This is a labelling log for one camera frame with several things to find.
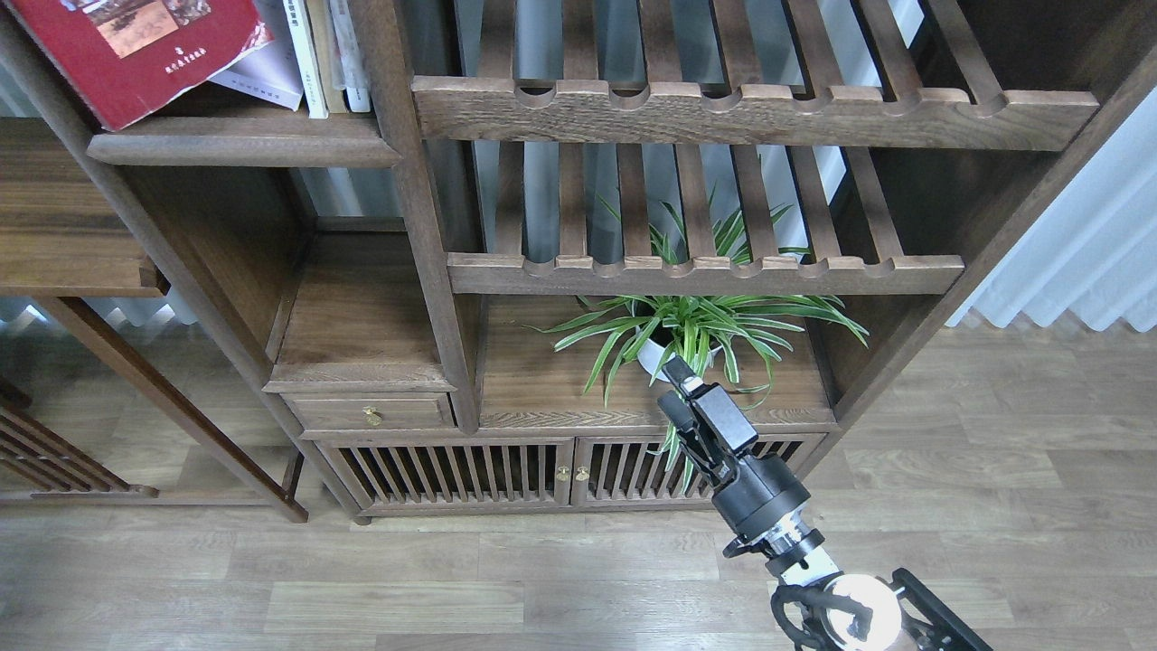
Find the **book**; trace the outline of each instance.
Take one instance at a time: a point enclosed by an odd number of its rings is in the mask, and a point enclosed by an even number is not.
[[[296,111],[304,90],[281,0],[253,0],[273,43],[209,77],[209,81]]]
[[[346,102],[355,113],[367,113],[370,110],[369,81],[366,68],[362,67],[361,47],[354,34],[354,22],[349,16],[348,0],[329,0],[330,17],[333,20],[333,31],[337,36],[338,58],[341,62],[341,80],[346,91]]]
[[[341,96],[341,61],[338,59],[338,38],[330,20],[330,3],[326,0],[305,0],[309,9],[309,25],[314,35],[314,51],[317,53],[317,71],[320,74],[322,95],[325,108],[331,113],[347,113],[346,101]]]
[[[305,91],[309,117],[325,119],[330,117],[330,111],[325,108],[325,95],[322,93],[317,53],[314,51],[314,36],[309,28],[309,10],[303,0],[282,0],[282,3],[289,23],[294,54],[297,56],[297,71],[301,73],[301,86]]]
[[[109,131],[271,39],[249,0],[3,1]]]

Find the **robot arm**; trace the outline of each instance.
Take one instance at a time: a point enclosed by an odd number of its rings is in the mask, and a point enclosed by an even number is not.
[[[762,554],[779,579],[772,614],[796,649],[885,651],[902,630],[920,651],[992,651],[912,572],[892,583],[846,575],[823,548],[824,537],[803,520],[811,494],[779,457],[751,453],[756,430],[718,385],[706,385],[681,358],[663,372],[675,385],[659,408],[675,426],[684,453],[712,486],[712,504],[735,532],[728,558]],[[928,621],[909,615],[906,600]],[[802,626],[791,622],[795,604]]]

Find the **wooden shelf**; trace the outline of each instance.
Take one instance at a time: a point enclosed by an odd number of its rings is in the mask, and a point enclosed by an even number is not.
[[[647,80],[597,79],[591,9],[563,12],[563,76],[511,76],[513,0],[488,0],[479,76],[415,76],[427,138],[563,142],[727,142],[1060,150],[1099,108],[1089,93],[1001,87],[956,0],[922,0],[965,79],[926,88],[882,2],[854,2],[883,87],[846,86],[815,2],[786,0],[803,94],[764,83],[743,2],[716,1],[725,77],[683,81],[666,2],[640,2]]]
[[[526,328],[548,328],[582,313],[582,305],[563,296],[492,296],[487,318],[487,353],[482,377],[482,434],[535,432],[536,436],[599,436],[662,434],[666,427],[656,400],[670,385],[648,386],[649,377],[636,364],[624,367],[614,379],[610,404],[603,406],[603,380],[582,395],[590,367],[602,342],[588,340],[554,353],[560,336]],[[772,395],[747,412],[760,432],[827,432],[835,420],[805,334],[786,338],[795,348],[775,367]],[[743,378],[758,385],[764,373],[758,356],[738,347]],[[722,380],[720,370],[709,382]],[[751,406],[759,397],[735,394]]]
[[[458,293],[503,294],[939,294],[964,271],[952,254],[907,254],[867,149],[843,149],[862,219],[835,224],[811,147],[789,147],[801,210],[815,256],[801,261],[779,253],[756,148],[734,145],[731,157],[754,261],[716,254],[706,180],[697,145],[676,145],[681,214],[690,259],[668,264],[651,254],[639,145],[618,146],[624,256],[599,262],[587,254],[582,145],[561,143],[558,254],[536,262],[523,254],[523,143],[499,151],[495,250],[451,252],[450,280]]]
[[[97,133],[88,155],[112,164],[228,167],[392,167],[400,155],[373,113],[309,119],[204,84],[155,116]]]
[[[317,237],[265,391],[454,391],[405,235]]]
[[[0,294],[164,295],[164,278],[43,120],[0,119]]]

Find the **spider plant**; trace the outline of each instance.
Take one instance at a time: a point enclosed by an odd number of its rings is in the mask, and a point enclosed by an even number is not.
[[[603,206],[621,221],[621,215],[602,197]],[[678,264],[685,257],[686,231],[683,219],[671,204],[663,202],[664,208],[673,220],[678,236],[671,237],[655,224],[650,225],[651,249],[655,254],[669,264]],[[774,224],[790,206],[779,206],[771,213]],[[743,212],[732,210],[727,217],[712,224],[715,249],[721,256],[728,256],[736,264],[751,261],[751,246],[744,235]],[[783,246],[781,253],[809,254],[808,247]],[[569,333],[554,345],[555,352],[561,352],[589,338],[604,338],[603,347],[595,357],[583,393],[589,392],[598,377],[606,370],[603,402],[610,401],[614,378],[624,364],[639,358],[639,353],[648,340],[658,339],[663,346],[659,363],[651,373],[654,384],[659,369],[673,356],[678,355],[699,376],[702,376],[712,363],[713,350],[723,354],[723,375],[728,383],[740,393],[764,392],[764,398],[753,407],[766,400],[772,389],[773,365],[782,358],[780,352],[791,352],[791,345],[776,332],[803,332],[801,325],[784,317],[809,317],[843,325],[861,343],[867,346],[868,332],[848,318],[841,309],[843,302],[831,295],[729,295],[729,296],[671,296],[671,295],[621,295],[598,302],[580,296],[588,311],[553,328],[538,330],[540,333]],[[750,347],[764,363],[766,382],[750,387],[739,387],[740,373],[735,349],[737,346]],[[673,428],[668,428],[666,438],[659,453],[668,456],[668,468],[675,464],[678,451],[678,438]],[[686,460],[683,487],[686,490],[691,478],[691,461]]]

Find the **wooden cabinet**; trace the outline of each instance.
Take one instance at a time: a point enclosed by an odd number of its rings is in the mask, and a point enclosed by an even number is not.
[[[561,75],[541,80],[515,76],[513,0],[486,0],[469,25],[452,2],[367,0],[352,10],[375,114],[309,120],[198,89],[119,133],[94,132],[6,12],[0,47],[352,516],[678,506],[703,495],[672,497],[647,454],[663,429],[657,390],[624,370],[607,405],[602,387],[581,395],[590,347],[553,354],[525,325],[577,313],[577,294],[843,296],[871,347],[808,323],[750,413],[761,445],[806,474],[1157,82],[1148,0],[921,0],[911,49],[886,2],[854,0],[879,86],[846,84],[817,2],[767,1],[783,7],[802,84],[767,81],[753,47],[764,27],[732,0],[710,2],[718,83],[684,80],[662,0],[632,3],[644,74],[631,82],[599,67],[594,2],[563,3]],[[464,27],[480,32],[473,75]],[[477,163],[481,139],[499,141],[495,169]],[[560,171],[546,256],[524,235],[525,149],[543,140]],[[611,253],[590,245],[591,143],[613,149]],[[692,242],[679,264],[647,241],[644,143],[676,162]],[[813,253],[779,254],[754,219],[751,264],[705,246],[701,143],[727,147],[752,215],[768,209],[756,147],[783,147]],[[850,172],[831,199],[816,146],[840,147]],[[322,231],[290,165],[390,168],[405,232]],[[496,195],[479,195],[480,173],[496,176]]]

